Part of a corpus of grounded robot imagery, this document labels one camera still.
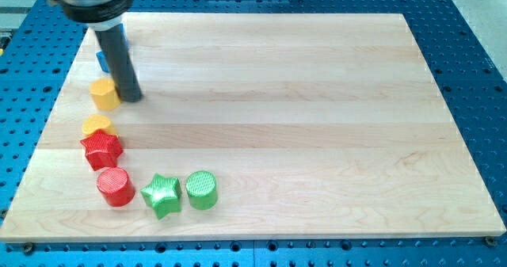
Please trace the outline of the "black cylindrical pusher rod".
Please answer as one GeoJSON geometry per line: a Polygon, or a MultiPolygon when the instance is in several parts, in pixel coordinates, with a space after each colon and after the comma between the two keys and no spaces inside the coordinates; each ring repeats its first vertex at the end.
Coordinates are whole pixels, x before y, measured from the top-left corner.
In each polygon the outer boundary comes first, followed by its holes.
{"type": "Polygon", "coordinates": [[[116,92],[122,101],[137,102],[142,91],[129,55],[128,43],[121,25],[96,31],[97,41],[105,55],[116,92]]]}

